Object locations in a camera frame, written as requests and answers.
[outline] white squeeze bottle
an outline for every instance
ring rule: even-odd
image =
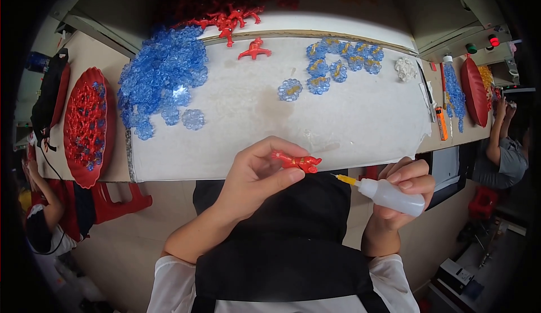
[[[343,182],[355,185],[359,192],[369,197],[374,204],[391,208],[395,211],[418,217],[425,209],[425,199],[422,195],[407,195],[402,193],[398,186],[391,184],[385,179],[373,180],[362,179],[361,181],[347,175],[334,175]]]

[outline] blue translucent flower piece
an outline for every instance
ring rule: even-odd
[[[340,43],[340,56],[346,60],[355,53],[355,46],[351,42]]]
[[[462,92],[454,68],[450,63],[443,66],[443,72],[445,76],[445,89],[449,94],[449,104],[447,107],[447,115],[449,118],[454,115],[458,118],[458,131],[460,133],[464,130],[464,116],[466,115],[466,95]]]
[[[382,65],[372,59],[365,60],[365,70],[370,74],[378,74],[382,69]]]
[[[327,46],[328,53],[332,53],[333,55],[340,53],[340,46],[342,43],[338,39],[325,37],[321,42]]]
[[[325,58],[328,45],[322,42],[317,42],[306,48],[306,57],[310,60]]]
[[[316,59],[310,61],[310,64],[308,64],[308,67],[306,68],[310,76],[317,78],[317,77],[323,77],[329,72],[329,66],[325,62],[325,59]]]
[[[301,91],[302,84],[297,79],[284,80],[282,85],[278,87],[278,97],[280,100],[294,101],[297,100]]]
[[[205,116],[198,109],[187,109],[182,114],[182,123],[187,129],[199,130],[205,124]]]
[[[207,53],[197,39],[202,32],[195,25],[180,30],[162,27],[122,69],[118,108],[122,122],[136,127],[139,138],[152,136],[151,114],[161,113],[168,125],[177,123],[179,112],[175,110],[191,101],[188,88],[207,81]]]
[[[347,65],[351,71],[360,71],[365,65],[365,59],[361,56],[350,56],[347,59]]]
[[[372,45],[370,46],[370,59],[375,61],[382,61],[384,54],[383,54],[383,48],[381,46]]]
[[[331,86],[331,79],[329,77],[309,78],[306,83],[308,84],[308,90],[314,94],[323,94],[323,92],[329,91]]]
[[[370,55],[370,45],[365,43],[357,43],[355,46],[355,55],[368,59]]]
[[[135,134],[137,134],[140,140],[147,140],[153,136],[154,128],[149,121],[141,121],[135,128]]]
[[[346,81],[347,67],[342,64],[342,60],[338,59],[338,61],[332,63],[329,67],[329,71],[331,72],[331,78],[335,82],[343,83]]]

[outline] white sleeve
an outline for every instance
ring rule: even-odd
[[[409,288],[399,255],[374,258],[369,263],[369,270],[374,290],[382,297],[390,312],[419,313],[419,306]]]
[[[194,298],[195,265],[172,255],[158,259],[147,312],[188,313]]]

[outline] floor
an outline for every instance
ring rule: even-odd
[[[349,169],[352,177],[359,172],[358,168]],[[467,220],[467,205],[475,186],[475,182],[468,180],[462,191],[400,230],[400,254],[413,291],[423,289],[438,265],[456,253],[455,238]],[[154,264],[167,236],[196,216],[192,205],[195,181],[145,182],[140,188],[143,194],[152,195],[151,207],[94,225],[90,238],[72,251],[109,302],[133,313],[146,312]],[[109,184],[109,190],[113,201],[129,199],[127,184]],[[360,248],[362,232],[371,214],[372,203],[357,191],[352,192],[344,245]]]

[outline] white bottle cap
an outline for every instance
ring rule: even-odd
[[[370,199],[374,198],[375,191],[378,190],[378,181],[374,179],[364,178],[361,180],[359,185],[359,192],[363,195],[369,197]]]

